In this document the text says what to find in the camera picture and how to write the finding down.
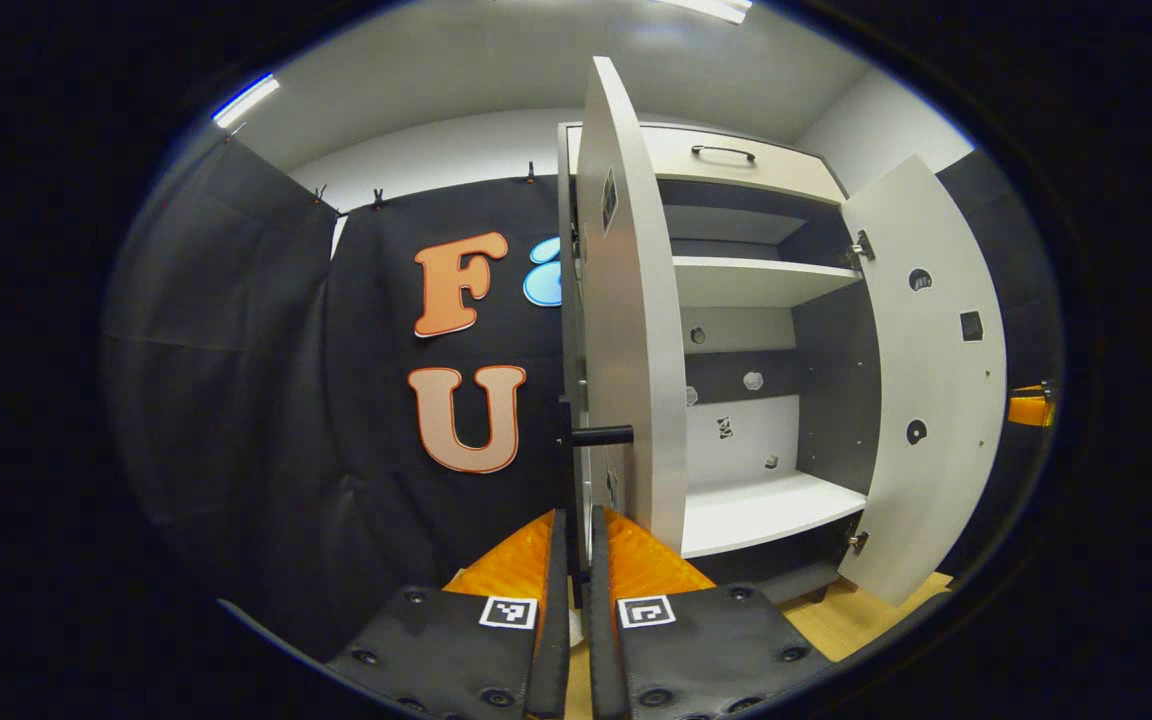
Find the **black door handle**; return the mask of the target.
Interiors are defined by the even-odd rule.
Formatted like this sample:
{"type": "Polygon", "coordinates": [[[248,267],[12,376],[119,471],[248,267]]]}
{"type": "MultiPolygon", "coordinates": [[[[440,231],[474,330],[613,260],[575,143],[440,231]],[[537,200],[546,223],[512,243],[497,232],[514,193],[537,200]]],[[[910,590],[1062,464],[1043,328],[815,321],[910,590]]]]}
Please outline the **black door handle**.
{"type": "Polygon", "coordinates": [[[612,425],[612,427],[576,427],[576,411],[570,397],[566,395],[558,400],[558,437],[556,446],[573,467],[590,468],[593,461],[588,457],[590,448],[632,445],[635,432],[631,425],[612,425]]]}

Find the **grey double-door shoe cabinet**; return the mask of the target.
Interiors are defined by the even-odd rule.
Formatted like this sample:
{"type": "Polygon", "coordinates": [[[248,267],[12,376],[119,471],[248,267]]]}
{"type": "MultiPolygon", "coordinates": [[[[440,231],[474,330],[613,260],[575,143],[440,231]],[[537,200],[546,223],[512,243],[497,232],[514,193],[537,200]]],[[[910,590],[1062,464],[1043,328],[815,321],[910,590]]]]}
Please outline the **grey double-door shoe cabinet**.
{"type": "MultiPolygon", "coordinates": [[[[691,126],[641,120],[673,259],[737,258],[851,270],[842,205],[855,194],[826,159],[691,126]],[[745,149],[692,156],[692,145],[745,149]]],[[[575,172],[582,113],[558,126],[561,290],[567,391],[586,414],[575,172]]],[[[879,427],[878,343],[864,278],[799,306],[681,306],[687,497],[801,471],[867,497],[879,427]]],[[[591,536],[591,468],[577,469],[591,536]]],[[[840,574],[861,511],[806,532],[692,561],[718,582],[760,579],[774,601],[819,592],[840,574]]]]}

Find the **small ceiling light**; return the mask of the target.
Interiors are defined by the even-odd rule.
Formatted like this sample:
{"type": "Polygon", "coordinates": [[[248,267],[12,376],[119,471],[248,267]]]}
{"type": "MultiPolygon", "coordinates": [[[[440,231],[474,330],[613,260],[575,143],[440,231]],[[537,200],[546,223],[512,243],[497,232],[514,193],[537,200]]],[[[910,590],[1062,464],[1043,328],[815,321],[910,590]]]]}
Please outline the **small ceiling light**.
{"type": "Polygon", "coordinates": [[[274,94],[280,86],[282,85],[280,85],[274,74],[266,73],[265,76],[256,79],[250,86],[243,88],[238,94],[232,97],[227,104],[217,109],[212,114],[212,123],[223,129],[236,126],[238,120],[256,108],[266,97],[274,94]]]}

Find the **shoe cabinet door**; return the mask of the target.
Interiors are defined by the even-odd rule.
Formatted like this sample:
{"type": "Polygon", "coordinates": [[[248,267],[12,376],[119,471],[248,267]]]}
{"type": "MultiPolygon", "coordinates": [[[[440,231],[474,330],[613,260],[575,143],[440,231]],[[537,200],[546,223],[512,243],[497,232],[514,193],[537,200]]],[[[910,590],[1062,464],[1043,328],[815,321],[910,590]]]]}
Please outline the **shoe cabinet door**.
{"type": "Polygon", "coordinates": [[[589,70],[575,215],[588,420],[634,432],[590,452],[593,501],[677,552],[687,497],[679,288],[645,136],[608,56],[589,70]]]}
{"type": "Polygon", "coordinates": [[[879,427],[859,556],[840,574],[905,602],[964,532],[1007,406],[1005,323],[977,238],[918,156],[842,205],[876,260],[863,272],[878,343],[879,427]]]}

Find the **white cabinet bottom shelf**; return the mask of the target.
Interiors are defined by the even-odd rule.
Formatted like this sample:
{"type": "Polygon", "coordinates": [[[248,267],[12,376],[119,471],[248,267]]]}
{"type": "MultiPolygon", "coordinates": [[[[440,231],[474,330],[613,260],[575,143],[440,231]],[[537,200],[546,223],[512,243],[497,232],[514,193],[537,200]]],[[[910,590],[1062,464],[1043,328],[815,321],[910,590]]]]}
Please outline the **white cabinet bottom shelf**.
{"type": "Polygon", "coordinates": [[[691,491],[685,501],[681,555],[699,559],[780,541],[844,520],[865,506],[863,493],[801,471],[691,491]]]}

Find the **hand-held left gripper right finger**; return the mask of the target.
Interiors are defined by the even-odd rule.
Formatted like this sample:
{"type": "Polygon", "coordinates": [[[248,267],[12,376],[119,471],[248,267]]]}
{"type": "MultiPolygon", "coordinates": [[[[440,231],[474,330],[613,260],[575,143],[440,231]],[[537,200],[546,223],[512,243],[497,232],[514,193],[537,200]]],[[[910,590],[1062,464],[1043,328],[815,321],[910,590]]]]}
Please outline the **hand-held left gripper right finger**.
{"type": "Polygon", "coordinates": [[[718,585],[617,511],[591,511],[589,573],[594,720],[744,720],[831,670],[753,584],[718,585]]]}

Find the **long ceiling light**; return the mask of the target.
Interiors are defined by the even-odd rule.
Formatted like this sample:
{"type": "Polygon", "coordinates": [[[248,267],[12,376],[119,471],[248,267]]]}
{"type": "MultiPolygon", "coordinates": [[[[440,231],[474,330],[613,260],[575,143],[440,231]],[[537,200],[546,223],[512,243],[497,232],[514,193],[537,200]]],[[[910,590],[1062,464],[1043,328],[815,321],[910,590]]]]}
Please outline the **long ceiling light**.
{"type": "Polygon", "coordinates": [[[746,15],[753,8],[753,0],[653,0],[654,3],[666,3],[676,6],[710,18],[722,20],[732,26],[740,26],[745,22],[746,15]]]}

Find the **black backdrop cloth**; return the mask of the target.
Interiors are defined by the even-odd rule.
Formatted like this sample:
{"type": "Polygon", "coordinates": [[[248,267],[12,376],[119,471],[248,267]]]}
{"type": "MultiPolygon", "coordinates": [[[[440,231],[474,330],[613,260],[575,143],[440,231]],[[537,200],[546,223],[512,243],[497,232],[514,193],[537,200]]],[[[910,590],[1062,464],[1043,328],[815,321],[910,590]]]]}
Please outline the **black backdrop cloth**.
{"type": "Polygon", "coordinates": [[[440,588],[518,528],[561,505],[558,409],[564,389],[561,310],[526,300],[538,243],[558,237],[558,179],[490,179],[358,209],[346,220],[311,318],[317,367],[300,366],[288,400],[291,483],[280,516],[262,624],[328,661],[402,585],[440,588]],[[470,328],[419,338],[426,249],[497,232],[484,300],[463,293],[470,328]],[[493,473],[439,464],[422,446],[408,376],[449,367],[454,429],[492,441],[484,366],[517,366],[518,450],[493,473]]]}
{"type": "MultiPolygon", "coordinates": [[[[982,149],[935,174],[972,229],[995,285],[1005,323],[1006,388],[1062,381],[1066,333],[1056,275],[1023,197],[982,149]]],[[[1009,532],[1007,525],[1023,511],[1041,478],[1052,437],[1052,427],[1005,420],[980,501],[937,569],[952,577],[952,588],[987,562],[1009,532]]]]}
{"type": "Polygon", "coordinates": [[[278,396],[328,273],[338,211],[207,127],[166,159],[116,253],[103,387],[147,520],[212,593],[268,597],[278,396]]]}

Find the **white cabinet shelf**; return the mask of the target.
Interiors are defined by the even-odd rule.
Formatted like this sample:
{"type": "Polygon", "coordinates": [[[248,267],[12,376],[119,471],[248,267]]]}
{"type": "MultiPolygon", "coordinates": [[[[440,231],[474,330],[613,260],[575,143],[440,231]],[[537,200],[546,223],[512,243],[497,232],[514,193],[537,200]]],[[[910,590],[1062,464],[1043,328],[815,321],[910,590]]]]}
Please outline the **white cabinet shelf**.
{"type": "Polygon", "coordinates": [[[780,541],[844,520],[865,506],[863,493],[801,471],[691,491],[685,501],[681,555],[699,559],[780,541]]]}
{"type": "Polygon", "coordinates": [[[681,306],[799,306],[858,283],[855,270],[737,258],[673,259],[681,306]]]}

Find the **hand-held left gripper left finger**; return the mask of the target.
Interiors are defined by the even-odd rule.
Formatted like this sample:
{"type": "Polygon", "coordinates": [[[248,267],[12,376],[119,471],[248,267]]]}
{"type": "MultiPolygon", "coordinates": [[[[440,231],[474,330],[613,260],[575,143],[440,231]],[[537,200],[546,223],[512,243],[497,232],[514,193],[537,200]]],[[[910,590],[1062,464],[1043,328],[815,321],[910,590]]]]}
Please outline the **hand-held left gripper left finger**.
{"type": "Polygon", "coordinates": [[[545,511],[444,588],[399,588],[329,670],[420,720],[562,720],[566,526],[545,511]]]}

